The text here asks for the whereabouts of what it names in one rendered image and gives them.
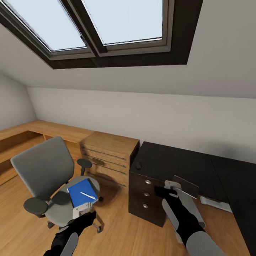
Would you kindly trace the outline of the folder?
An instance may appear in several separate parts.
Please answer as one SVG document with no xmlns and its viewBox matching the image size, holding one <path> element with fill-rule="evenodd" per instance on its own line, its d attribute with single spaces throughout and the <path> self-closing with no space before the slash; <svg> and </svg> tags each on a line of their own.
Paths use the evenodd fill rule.
<svg viewBox="0 0 256 256">
<path fill-rule="evenodd" d="M 94 205 L 94 203 L 98 201 L 98 197 L 95 194 L 94 190 L 92 189 L 87 179 L 84 179 L 81 182 L 67 188 L 67 192 L 73 208 L 87 202 L 92 202 Z M 87 194 L 89 196 L 93 196 L 96 198 L 96 200 L 94 198 L 85 196 L 82 193 Z"/>
</svg>

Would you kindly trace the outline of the swivel chair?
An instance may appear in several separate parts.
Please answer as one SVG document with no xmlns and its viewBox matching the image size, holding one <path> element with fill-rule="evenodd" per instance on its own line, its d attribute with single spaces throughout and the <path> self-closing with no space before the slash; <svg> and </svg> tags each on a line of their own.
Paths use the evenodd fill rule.
<svg viewBox="0 0 256 256">
<path fill-rule="evenodd" d="M 78 159 L 77 163 L 82 166 L 81 176 L 69 182 L 74 175 L 75 163 L 60 136 L 32 146 L 11 158 L 14 169 L 34 196 L 26 200 L 23 207 L 38 218 L 47 217 L 49 228 L 55 224 L 61 230 L 73 219 L 73 206 L 67 188 L 82 180 L 87 179 L 99 201 L 103 201 L 103 197 L 99 195 L 99 182 L 85 175 L 85 168 L 91 168 L 92 163 L 83 158 Z M 91 209 L 92 207 L 81 214 L 84 215 Z M 94 223 L 92 225 L 99 234 L 101 227 Z"/>
</svg>

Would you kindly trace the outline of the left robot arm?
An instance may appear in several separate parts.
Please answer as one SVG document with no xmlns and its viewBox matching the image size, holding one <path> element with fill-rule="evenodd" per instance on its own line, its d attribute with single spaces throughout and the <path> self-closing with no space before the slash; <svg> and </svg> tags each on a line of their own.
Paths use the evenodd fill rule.
<svg viewBox="0 0 256 256">
<path fill-rule="evenodd" d="M 45 252 L 43 256 L 72 256 L 78 244 L 79 235 L 86 228 L 93 224 L 96 218 L 96 211 L 88 212 L 84 215 L 82 211 L 93 207 L 92 202 L 84 203 L 73 208 L 73 219 L 64 228 L 59 230 L 54 237 L 51 250 Z"/>
</svg>

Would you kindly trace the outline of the desktop computer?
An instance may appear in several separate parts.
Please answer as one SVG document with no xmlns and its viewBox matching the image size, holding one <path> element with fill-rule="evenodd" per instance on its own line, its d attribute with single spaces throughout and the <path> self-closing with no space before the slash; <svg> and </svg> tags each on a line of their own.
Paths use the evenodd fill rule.
<svg viewBox="0 0 256 256">
<path fill-rule="evenodd" d="M 182 205 L 185 206 L 188 209 L 188 211 L 197 218 L 200 226 L 204 229 L 206 227 L 205 222 L 202 219 L 202 216 L 200 215 L 192 197 L 177 188 L 173 188 L 173 189 L 176 191 L 177 196 L 179 197 L 180 201 L 182 202 Z M 174 231 L 175 231 L 175 235 L 177 238 L 177 242 L 183 244 L 183 241 L 182 241 L 179 233 L 177 233 L 175 228 L 174 228 Z"/>
</svg>

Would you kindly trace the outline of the mouse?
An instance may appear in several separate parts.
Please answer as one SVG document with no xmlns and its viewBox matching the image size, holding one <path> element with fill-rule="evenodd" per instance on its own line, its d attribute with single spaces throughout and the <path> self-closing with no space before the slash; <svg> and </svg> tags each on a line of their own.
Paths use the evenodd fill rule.
<svg viewBox="0 0 256 256">
<path fill-rule="evenodd" d="M 135 167 L 138 169 L 142 168 L 140 162 L 136 162 Z"/>
</svg>

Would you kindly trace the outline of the notebook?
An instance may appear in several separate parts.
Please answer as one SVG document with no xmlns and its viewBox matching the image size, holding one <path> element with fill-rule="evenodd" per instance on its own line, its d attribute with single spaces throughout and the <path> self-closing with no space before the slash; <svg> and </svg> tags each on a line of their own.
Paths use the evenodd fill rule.
<svg viewBox="0 0 256 256">
<path fill-rule="evenodd" d="M 177 182 L 181 185 L 181 187 L 177 188 L 177 189 L 179 189 L 182 192 L 188 194 L 189 196 L 197 199 L 199 186 L 196 186 L 196 185 L 192 184 L 191 182 L 186 181 L 178 176 L 174 176 L 171 181 Z"/>
</svg>

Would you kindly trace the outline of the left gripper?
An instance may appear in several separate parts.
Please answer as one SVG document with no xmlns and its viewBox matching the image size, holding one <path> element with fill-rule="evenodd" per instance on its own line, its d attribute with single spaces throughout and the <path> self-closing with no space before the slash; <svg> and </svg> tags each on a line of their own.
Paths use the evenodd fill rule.
<svg viewBox="0 0 256 256">
<path fill-rule="evenodd" d="M 88 212 L 82 215 L 81 217 L 70 220 L 68 224 L 71 224 L 73 222 L 78 222 L 81 225 L 81 231 L 83 231 L 86 227 L 89 227 L 93 224 L 93 220 L 95 218 L 96 218 L 96 211 L 94 211 L 93 213 Z"/>
</svg>

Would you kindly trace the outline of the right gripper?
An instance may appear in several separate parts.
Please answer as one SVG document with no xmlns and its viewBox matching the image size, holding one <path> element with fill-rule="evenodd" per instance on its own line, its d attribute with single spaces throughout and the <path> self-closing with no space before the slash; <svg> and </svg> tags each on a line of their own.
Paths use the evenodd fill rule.
<svg viewBox="0 0 256 256">
<path fill-rule="evenodd" d="M 154 186 L 154 192 L 156 192 L 156 196 L 162 197 L 162 198 L 165 192 L 171 192 L 171 193 L 177 194 L 175 190 L 172 190 L 172 189 L 169 190 L 160 186 Z"/>
</svg>

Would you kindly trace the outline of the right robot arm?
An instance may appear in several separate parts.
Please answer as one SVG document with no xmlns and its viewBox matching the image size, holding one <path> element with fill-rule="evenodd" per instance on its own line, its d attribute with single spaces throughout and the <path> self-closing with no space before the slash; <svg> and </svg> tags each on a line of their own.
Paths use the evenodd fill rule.
<svg viewBox="0 0 256 256">
<path fill-rule="evenodd" d="M 182 205 L 173 188 L 181 185 L 173 181 L 165 181 L 165 186 L 154 186 L 156 196 L 162 197 L 162 206 L 173 227 L 179 233 L 190 256 L 227 256 L 207 232 L 200 226 L 197 218 Z"/>
</svg>

